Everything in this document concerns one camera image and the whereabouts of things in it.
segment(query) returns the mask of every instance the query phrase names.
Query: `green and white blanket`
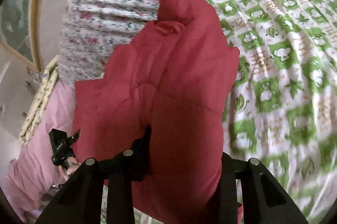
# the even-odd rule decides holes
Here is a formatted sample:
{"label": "green and white blanket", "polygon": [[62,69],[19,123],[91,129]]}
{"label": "green and white blanket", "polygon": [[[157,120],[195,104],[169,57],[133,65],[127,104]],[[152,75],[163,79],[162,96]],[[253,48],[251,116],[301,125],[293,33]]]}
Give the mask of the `green and white blanket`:
{"label": "green and white blanket", "polygon": [[259,158],[316,223],[337,197],[337,2],[209,3],[240,49],[224,151]]}

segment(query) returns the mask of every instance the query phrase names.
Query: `bed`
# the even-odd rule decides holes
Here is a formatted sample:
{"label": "bed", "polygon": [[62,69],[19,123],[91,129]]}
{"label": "bed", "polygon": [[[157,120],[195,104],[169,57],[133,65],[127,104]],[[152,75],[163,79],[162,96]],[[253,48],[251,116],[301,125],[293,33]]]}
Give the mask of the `bed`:
{"label": "bed", "polygon": [[209,0],[240,49],[223,113],[233,157],[259,158],[310,223],[337,196],[337,3]]}
{"label": "bed", "polygon": [[[239,159],[260,158],[309,222],[318,223],[337,196],[337,3],[207,1],[228,43],[240,49],[237,80],[223,113],[224,151]],[[156,19],[157,9],[158,0],[69,0],[59,81],[73,87],[75,81],[101,77],[114,47],[129,43]],[[29,143],[37,130],[22,134],[23,141]],[[105,188],[102,223],[106,194]],[[136,209],[135,219],[158,223]]]}

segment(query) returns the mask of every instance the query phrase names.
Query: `red pillow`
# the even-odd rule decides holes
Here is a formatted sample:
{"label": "red pillow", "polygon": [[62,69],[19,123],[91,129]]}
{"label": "red pillow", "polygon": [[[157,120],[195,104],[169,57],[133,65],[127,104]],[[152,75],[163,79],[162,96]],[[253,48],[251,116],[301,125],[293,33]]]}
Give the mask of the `red pillow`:
{"label": "red pillow", "polygon": [[74,151],[81,162],[113,158],[151,125],[150,171],[132,184],[134,207],[165,224],[209,223],[239,50],[204,0],[160,4],[158,21],[116,48],[105,78],[75,84]]}

